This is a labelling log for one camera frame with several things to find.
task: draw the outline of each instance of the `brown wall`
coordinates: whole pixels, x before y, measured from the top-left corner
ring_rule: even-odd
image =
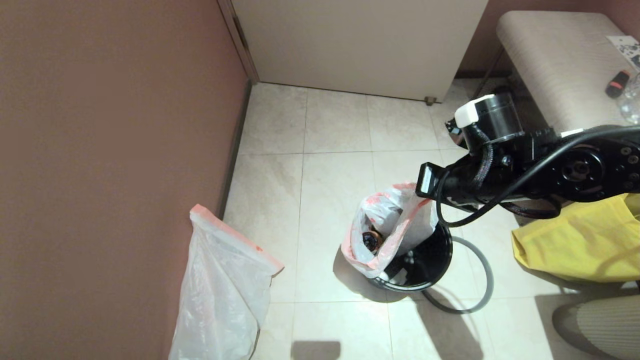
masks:
[[[159,359],[246,75],[214,0],[4,2],[0,359]]]
[[[640,1],[637,0],[489,0],[459,72],[483,72],[490,66],[500,46],[496,25],[500,16],[511,10],[604,13],[622,31],[640,38]],[[497,70],[509,70],[506,56]]]

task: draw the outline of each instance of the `gray cable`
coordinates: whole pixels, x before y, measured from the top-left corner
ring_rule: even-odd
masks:
[[[470,307],[469,309],[459,310],[459,309],[454,309],[452,307],[442,305],[433,296],[431,296],[431,294],[428,292],[428,289],[423,290],[422,294],[435,307],[439,308],[442,311],[445,311],[446,313],[458,314],[458,315],[475,313],[476,311],[482,309],[485,305],[487,305],[487,303],[489,303],[489,300],[491,300],[491,296],[493,295],[493,272],[491,271],[491,266],[489,265],[489,261],[487,261],[484,254],[474,244],[470,243],[467,240],[464,240],[463,238],[459,238],[457,236],[453,236],[451,240],[468,247],[471,251],[474,252],[474,254],[476,254],[478,259],[480,259],[480,262],[484,267],[484,273],[486,274],[486,290],[484,291],[484,295],[482,296],[482,299],[480,299],[480,301],[474,307]]]

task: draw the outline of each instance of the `tile floor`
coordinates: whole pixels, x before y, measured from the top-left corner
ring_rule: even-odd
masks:
[[[489,305],[443,313],[420,294],[372,287],[339,246],[358,203],[415,181],[426,161],[465,154],[443,123],[476,81],[456,80],[443,104],[258,84],[249,102],[224,221],[285,264],[271,286],[258,359],[592,359],[553,331],[550,317],[574,292],[513,259],[515,219],[497,208],[454,234],[472,240],[495,274]],[[445,215],[460,216],[453,209]],[[472,305],[484,292],[479,261],[463,247],[434,294]]]

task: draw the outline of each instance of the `trash bag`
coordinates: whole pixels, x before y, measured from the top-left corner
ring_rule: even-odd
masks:
[[[416,196],[415,183],[396,184],[365,198],[342,242],[342,255],[366,277],[379,276],[394,257],[433,234],[438,224],[434,205]],[[367,248],[363,240],[363,234],[372,230],[384,239],[377,251]]]
[[[244,360],[284,267],[208,209],[191,209],[193,235],[169,359]]]
[[[640,194],[573,203],[511,232],[523,266],[566,280],[640,280]]]

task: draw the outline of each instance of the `baseboard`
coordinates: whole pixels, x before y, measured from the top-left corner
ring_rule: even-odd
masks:
[[[236,128],[234,130],[234,139],[232,142],[231,155],[229,157],[229,163],[227,167],[227,175],[225,176],[225,187],[223,188],[222,196],[218,203],[218,217],[220,219],[225,218],[225,208],[227,207],[227,200],[229,198],[229,190],[231,190],[231,180],[234,176],[234,169],[236,167],[236,159],[238,157],[238,150],[240,149],[240,139],[242,138],[242,130],[244,128],[244,119],[246,118],[246,110],[249,107],[249,97],[251,96],[252,84],[251,80],[247,80],[244,88],[244,101],[240,116],[236,122]]]
[[[456,79],[482,79],[484,77],[485,70],[471,70],[471,71],[458,71],[456,73]],[[507,70],[496,70],[491,74],[492,78],[506,78],[511,75],[511,71]]]

